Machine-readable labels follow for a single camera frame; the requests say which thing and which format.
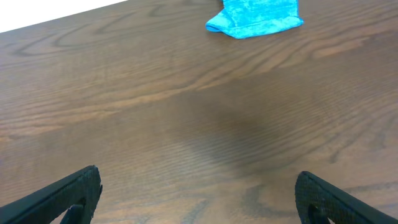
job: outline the black object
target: black object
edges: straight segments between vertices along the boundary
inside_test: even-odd
[[[0,208],[0,224],[48,224],[68,209],[61,224],[89,224],[102,192],[96,166],[88,166]]]
[[[303,224],[398,224],[392,218],[329,184],[302,172],[295,185],[296,207]]]

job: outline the wood grain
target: wood grain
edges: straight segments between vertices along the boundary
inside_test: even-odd
[[[0,205],[84,166],[93,223],[299,223],[309,170],[398,218],[398,1],[300,2],[234,40],[213,0],[127,1],[0,34]]]

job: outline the turquoise cloth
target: turquoise cloth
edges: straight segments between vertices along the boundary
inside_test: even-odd
[[[206,28],[243,39],[302,24],[297,0],[224,0],[224,9],[206,23]]]

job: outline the bright blue towel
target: bright blue towel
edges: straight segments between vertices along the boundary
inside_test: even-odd
[[[224,9],[206,23],[206,28],[243,39],[302,24],[297,0],[224,0]]]

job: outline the blue cloth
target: blue cloth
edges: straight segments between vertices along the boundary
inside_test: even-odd
[[[224,9],[206,23],[206,28],[243,39],[302,24],[297,0],[224,0]]]

